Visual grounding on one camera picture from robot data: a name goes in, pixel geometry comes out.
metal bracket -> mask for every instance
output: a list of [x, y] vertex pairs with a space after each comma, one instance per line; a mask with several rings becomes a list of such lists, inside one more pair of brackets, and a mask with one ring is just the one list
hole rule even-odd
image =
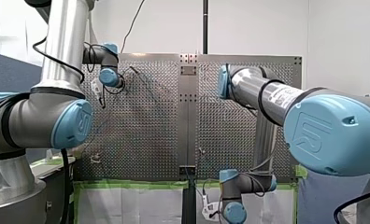
[[188, 176], [194, 176], [196, 174], [196, 166], [194, 165], [181, 165], [179, 166], [179, 178], [189, 179]]
[[183, 76], [196, 76], [196, 66], [181, 66]]

green tape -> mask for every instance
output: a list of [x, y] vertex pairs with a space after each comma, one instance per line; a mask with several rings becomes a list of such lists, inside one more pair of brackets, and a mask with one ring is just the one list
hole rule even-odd
[[74, 213], [75, 223], [78, 223], [78, 203], [80, 191], [83, 189], [187, 189], [188, 181], [133, 181], [104, 179], [98, 181], [74, 182]]
[[[205, 181], [198, 181], [196, 187], [201, 188]], [[208, 180], [205, 184], [206, 189], [219, 188], [219, 180]], [[98, 181], [76, 181], [74, 182], [74, 212], [75, 223], [78, 223], [78, 203], [80, 191], [83, 189], [187, 189], [188, 181], [133, 181], [133, 180], [116, 180], [104, 179]], [[293, 190], [293, 224], [296, 224], [298, 184], [278, 184], [277, 189]]]
[[302, 165], [295, 166], [295, 175], [297, 177], [302, 177], [303, 179], [307, 178], [307, 169]]

perforated metal panel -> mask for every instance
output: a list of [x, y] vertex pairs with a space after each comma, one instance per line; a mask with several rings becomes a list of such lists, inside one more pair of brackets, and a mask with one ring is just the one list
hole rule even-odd
[[[218, 178], [222, 169], [247, 171], [252, 167], [256, 118], [237, 103], [217, 97], [217, 74], [226, 63], [268, 67], [286, 84], [301, 88], [302, 61], [299, 57], [200, 56], [196, 128], [198, 178]], [[296, 161], [285, 144], [281, 128], [277, 130], [274, 156], [273, 170], [277, 179], [290, 182]]]
[[[255, 118], [236, 103], [217, 97], [218, 70], [225, 63], [263, 65], [286, 83], [300, 87], [300, 58], [198, 55], [197, 61], [192, 66], [198, 78], [184, 79], [180, 72], [184, 62], [179, 55], [121, 55], [119, 71], [132, 66], [138, 73], [132, 69], [125, 72], [125, 90], [107, 94], [106, 109], [101, 108], [90, 87], [99, 67], [87, 74], [83, 90], [92, 102], [94, 121], [92, 134], [81, 146], [86, 149], [76, 166], [76, 179], [178, 180], [178, 166], [184, 161], [196, 164], [198, 178], [216, 178], [224, 168], [248, 170]], [[184, 104], [187, 86], [191, 91], [198, 89], [189, 92], [197, 99], [189, 106]], [[281, 182], [288, 182], [293, 177], [294, 161], [282, 133], [278, 136], [274, 169]]]
[[77, 177], [178, 179], [178, 56], [127, 56], [121, 56], [119, 67], [127, 69], [125, 90], [106, 94], [106, 109], [89, 84], [98, 77], [99, 67], [87, 75], [84, 91], [92, 101], [94, 121]]

white wall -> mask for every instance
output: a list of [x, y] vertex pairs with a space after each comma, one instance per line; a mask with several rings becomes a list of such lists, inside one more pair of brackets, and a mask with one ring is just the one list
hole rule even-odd
[[310, 0], [308, 88], [370, 94], [370, 0]]
[[[97, 2], [98, 41], [121, 45], [139, 3]], [[147, 0], [125, 52], [202, 52], [202, 12], [203, 0]], [[305, 0], [210, 0], [208, 53], [302, 56], [306, 83], [307, 12]]]
[[[120, 48], [141, 0], [101, 0], [92, 11], [97, 40]], [[195, 53], [202, 48], [201, 0], [146, 0], [124, 52]]]
[[209, 53], [302, 56], [306, 85], [305, 0], [210, 0]]
[[36, 10], [23, 0], [0, 0], [1, 54], [41, 65], [43, 57], [32, 45], [46, 36], [47, 27]]

blue cap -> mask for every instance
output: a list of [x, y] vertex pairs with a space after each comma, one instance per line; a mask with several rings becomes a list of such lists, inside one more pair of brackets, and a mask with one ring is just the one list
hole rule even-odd
[[231, 180], [238, 176], [238, 171], [236, 169], [228, 169], [220, 171], [220, 182]]
[[247, 219], [247, 212], [243, 204], [233, 202], [226, 205], [223, 215], [231, 224], [242, 224]]
[[108, 87], [117, 87], [119, 85], [119, 77], [116, 72], [110, 68], [104, 68], [100, 71], [100, 82]]
[[218, 76], [218, 95], [221, 99], [229, 98], [229, 72], [226, 70], [226, 65], [220, 68]]
[[70, 148], [82, 144], [92, 127], [92, 106], [88, 101], [76, 100], [57, 119], [51, 133], [53, 148]]
[[114, 54], [118, 54], [118, 45], [114, 43], [104, 43], [103, 46], [112, 51]]
[[273, 191], [278, 187], [278, 180], [275, 175], [272, 175], [272, 182], [270, 183], [270, 188], [268, 191]]
[[316, 95], [293, 106], [284, 122], [290, 152], [323, 175], [370, 174], [370, 107], [341, 95]]

